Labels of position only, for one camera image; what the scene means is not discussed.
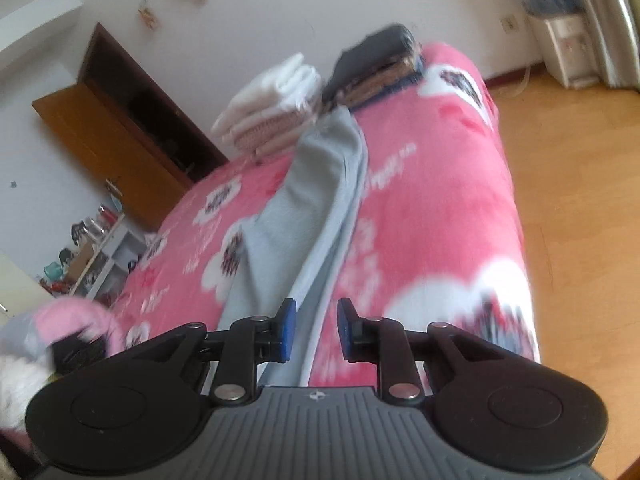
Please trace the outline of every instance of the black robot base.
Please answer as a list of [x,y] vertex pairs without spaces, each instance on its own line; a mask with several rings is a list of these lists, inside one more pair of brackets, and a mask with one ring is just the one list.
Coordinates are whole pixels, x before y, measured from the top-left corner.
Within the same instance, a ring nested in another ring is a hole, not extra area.
[[258,388],[258,364],[289,359],[295,316],[287,300],[225,332],[187,324],[45,387],[26,415],[36,477],[600,478],[596,393],[446,323],[408,332],[340,300],[344,357],[375,364],[377,387]]

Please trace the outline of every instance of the wooden floor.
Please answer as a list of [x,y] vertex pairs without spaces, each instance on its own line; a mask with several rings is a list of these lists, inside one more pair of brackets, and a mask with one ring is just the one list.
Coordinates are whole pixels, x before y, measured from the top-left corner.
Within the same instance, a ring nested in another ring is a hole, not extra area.
[[640,94],[545,75],[495,100],[543,362],[604,399],[612,479],[640,455]]

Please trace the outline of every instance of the clutter on shelf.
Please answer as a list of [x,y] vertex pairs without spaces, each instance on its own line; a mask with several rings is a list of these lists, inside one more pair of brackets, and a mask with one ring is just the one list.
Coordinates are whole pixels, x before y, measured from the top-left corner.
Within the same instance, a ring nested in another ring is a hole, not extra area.
[[44,268],[40,285],[55,297],[80,296],[111,306],[128,276],[131,263],[146,250],[118,215],[101,205],[94,218],[71,227],[73,245],[60,251],[60,261]]

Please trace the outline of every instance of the pink blanket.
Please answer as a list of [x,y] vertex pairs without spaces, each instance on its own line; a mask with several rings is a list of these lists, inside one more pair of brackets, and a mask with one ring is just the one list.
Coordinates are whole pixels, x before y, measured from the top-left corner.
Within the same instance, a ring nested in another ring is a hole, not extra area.
[[[310,384],[374,384],[342,360],[335,305],[393,317],[409,330],[452,322],[538,358],[522,233],[498,134],[498,112],[473,64],[455,49],[423,51],[425,79],[361,110],[369,149],[351,248],[319,335]],[[278,190],[292,153],[215,171],[166,218],[114,310],[127,345],[190,321],[215,330],[237,268],[242,221]]]

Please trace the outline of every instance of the baseboard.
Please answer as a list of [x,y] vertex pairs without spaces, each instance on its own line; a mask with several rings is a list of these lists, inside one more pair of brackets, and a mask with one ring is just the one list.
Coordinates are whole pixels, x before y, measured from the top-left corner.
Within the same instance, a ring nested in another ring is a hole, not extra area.
[[[516,70],[511,70],[510,72],[505,72],[504,74],[498,74],[494,77],[484,80],[484,84],[487,88],[496,88],[498,86],[505,86],[512,83],[517,83],[522,81],[524,75],[527,71],[527,67],[523,66],[522,68],[517,68]],[[538,75],[546,72],[546,67],[543,62],[536,63],[531,65],[531,75]]]

